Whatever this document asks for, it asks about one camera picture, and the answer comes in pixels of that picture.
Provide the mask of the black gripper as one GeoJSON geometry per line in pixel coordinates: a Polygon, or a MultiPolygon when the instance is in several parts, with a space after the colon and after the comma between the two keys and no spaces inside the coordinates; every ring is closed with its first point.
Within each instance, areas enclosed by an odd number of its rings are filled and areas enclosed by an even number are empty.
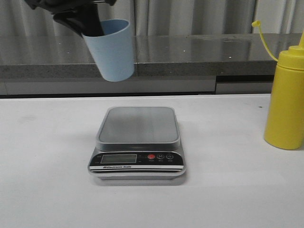
{"type": "Polygon", "coordinates": [[[116,0],[25,0],[29,7],[34,10],[37,7],[53,13],[53,20],[82,37],[85,36],[103,36],[104,31],[101,26],[98,15],[98,3],[106,3],[113,6],[116,0]],[[80,27],[79,14],[74,10],[82,7],[81,21],[83,27],[80,27]]]}

